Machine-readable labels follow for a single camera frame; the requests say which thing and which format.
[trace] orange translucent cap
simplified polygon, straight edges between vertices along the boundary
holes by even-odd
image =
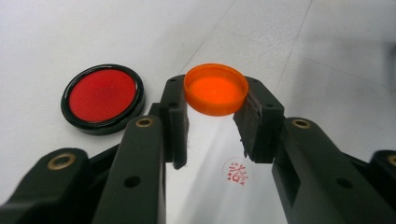
[[[235,69],[217,63],[193,67],[184,77],[189,105],[206,115],[225,116],[237,111],[248,94],[248,82]]]

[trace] hole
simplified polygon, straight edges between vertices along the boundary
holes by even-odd
[[[63,153],[61,155],[52,158],[49,161],[47,167],[50,170],[62,170],[63,168],[66,168],[69,165],[73,164],[75,160],[76,160],[76,156],[74,154]]]
[[[336,181],[337,181],[337,184],[339,186],[343,187],[344,189],[353,189],[352,183],[350,183],[349,180],[347,180],[347,179],[337,178]]]
[[[177,107],[177,106],[178,106],[178,103],[170,103],[169,106],[170,106],[170,107]]]
[[[303,119],[295,119],[292,123],[294,126],[301,128],[301,129],[311,128],[311,124],[309,124],[307,121],[305,121]]]
[[[396,166],[396,155],[389,155],[388,156],[388,161],[390,164]]]
[[[128,177],[124,181],[124,186],[129,189],[134,188],[134,187],[138,186],[139,184],[140,184],[140,177],[136,176],[136,175]]]
[[[138,120],[136,122],[136,126],[141,127],[141,128],[147,128],[152,125],[152,122],[153,122],[152,119],[144,118],[144,119]]]

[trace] white surface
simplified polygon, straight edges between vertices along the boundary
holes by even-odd
[[[101,63],[142,77],[146,111],[168,78],[225,63],[342,151],[368,161],[396,149],[395,24],[392,0],[0,1],[0,203],[52,150],[93,156],[120,141],[80,133],[60,109],[68,82]],[[167,223],[286,223],[271,165],[246,160],[244,187],[224,179],[224,163],[243,158],[232,117],[189,117],[188,165],[168,166]]]

